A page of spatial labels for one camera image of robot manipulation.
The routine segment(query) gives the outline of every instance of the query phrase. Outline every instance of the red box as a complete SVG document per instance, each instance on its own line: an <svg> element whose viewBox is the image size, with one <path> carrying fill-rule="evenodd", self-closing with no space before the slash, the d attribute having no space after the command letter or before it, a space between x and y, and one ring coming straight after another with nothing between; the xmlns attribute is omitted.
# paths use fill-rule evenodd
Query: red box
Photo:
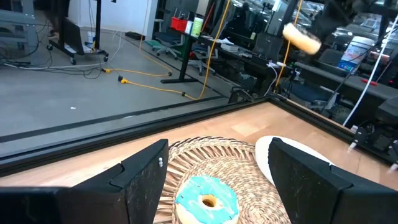
<svg viewBox="0 0 398 224"><path fill-rule="evenodd" d="M185 28L187 27L187 22L186 20L183 19L178 19L176 17L172 17L172 25L171 27L181 31L181 32L185 32Z"/></svg>

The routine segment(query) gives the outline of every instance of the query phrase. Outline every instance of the desk leg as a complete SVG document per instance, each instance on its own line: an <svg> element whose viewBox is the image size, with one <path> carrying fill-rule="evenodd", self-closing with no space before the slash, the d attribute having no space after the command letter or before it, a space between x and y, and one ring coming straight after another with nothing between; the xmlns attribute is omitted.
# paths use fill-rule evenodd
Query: desk leg
<svg viewBox="0 0 398 224"><path fill-rule="evenodd" d="M189 54L191 52L191 49L192 49L192 39L188 38L187 46L185 47L185 52L184 52L183 59L182 59L180 77L178 79L161 80L160 81L161 83L166 84L166 83L184 83L184 82L197 82L198 81L196 78L185 78L185 72L187 71Z"/></svg>

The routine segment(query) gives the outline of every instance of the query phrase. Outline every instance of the cart wheel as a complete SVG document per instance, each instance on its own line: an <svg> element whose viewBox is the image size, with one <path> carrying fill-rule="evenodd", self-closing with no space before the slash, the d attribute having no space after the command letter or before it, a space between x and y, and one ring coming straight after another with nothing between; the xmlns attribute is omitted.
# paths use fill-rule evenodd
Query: cart wheel
<svg viewBox="0 0 398 224"><path fill-rule="evenodd" d="M70 63L71 63L72 65L76 65L76 59L70 58Z"/></svg>

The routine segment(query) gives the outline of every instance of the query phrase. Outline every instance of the white bucket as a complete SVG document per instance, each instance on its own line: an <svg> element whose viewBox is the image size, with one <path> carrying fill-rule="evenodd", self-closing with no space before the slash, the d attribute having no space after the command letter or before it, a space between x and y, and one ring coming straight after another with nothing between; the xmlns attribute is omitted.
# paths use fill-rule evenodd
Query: white bucket
<svg viewBox="0 0 398 224"><path fill-rule="evenodd" d="M344 52L338 67L349 72L354 72L358 64L365 58L368 51L374 44L374 41L365 37L354 37Z"/></svg>
<svg viewBox="0 0 398 224"><path fill-rule="evenodd" d="M93 47L94 39L95 39L95 32L88 31L87 32L86 46L87 47Z"/></svg>

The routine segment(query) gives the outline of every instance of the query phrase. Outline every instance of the white cable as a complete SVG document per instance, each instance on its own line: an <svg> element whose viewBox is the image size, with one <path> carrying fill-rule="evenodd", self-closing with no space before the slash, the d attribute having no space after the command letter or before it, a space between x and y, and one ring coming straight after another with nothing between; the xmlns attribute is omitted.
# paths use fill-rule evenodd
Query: white cable
<svg viewBox="0 0 398 224"><path fill-rule="evenodd" d="M394 27L396 26L397 21L398 21L398 16L396 17L396 19L395 19L395 21L394 21L394 23L393 23L393 25L392 25L392 27L391 27L391 30L394 30ZM377 58L376 64L374 65L372 74L371 74L371 76L369 77L369 80L368 80L368 82L367 82L367 84L366 84L366 86L365 86L365 89L363 90L361 96L359 97L358 102L356 102L356 104L355 104L353 110L351 110L351 113L348 115L346 121L343 123L343 126L346 126L347 122L349 121L349 119L351 118L351 116L354 114L354 112L355 112L355 110L357 109L358 105L361 103L362 98L363 98L363 96L364 96L365 93L366 93L366 90L368 90L369 85L371 84L372 79L373 79L373 76L374 76L374 74L375 74L375 72L376 72L377 66L379 65L381 56L383 55L384 49L386 49L386 46L387 46L388 40L390 39L391 34L392 34L392 32L388 33L387 41L386 41L386 43L384 44L384 47L383 47L383 48L381 49L381 51L380 51L379 57Z"/></svg>
<svg viewBox="0 0 398 224"><path fill-rule="evenodd" d="M269 68L272 68L273 71L275 72L275 78L274 78L274 81L272 81L271 85L269 85L268 90L266 91L266 93L264 94L264 96L266 96L266 95L268 94L268 92L269 92L269 90L271 89L272 85L275 83L276 79L278 78L278 73L276 72L276 70L275 70L272 66L270 66L270 65L268 65L268 67L269 67Z"/></svg>

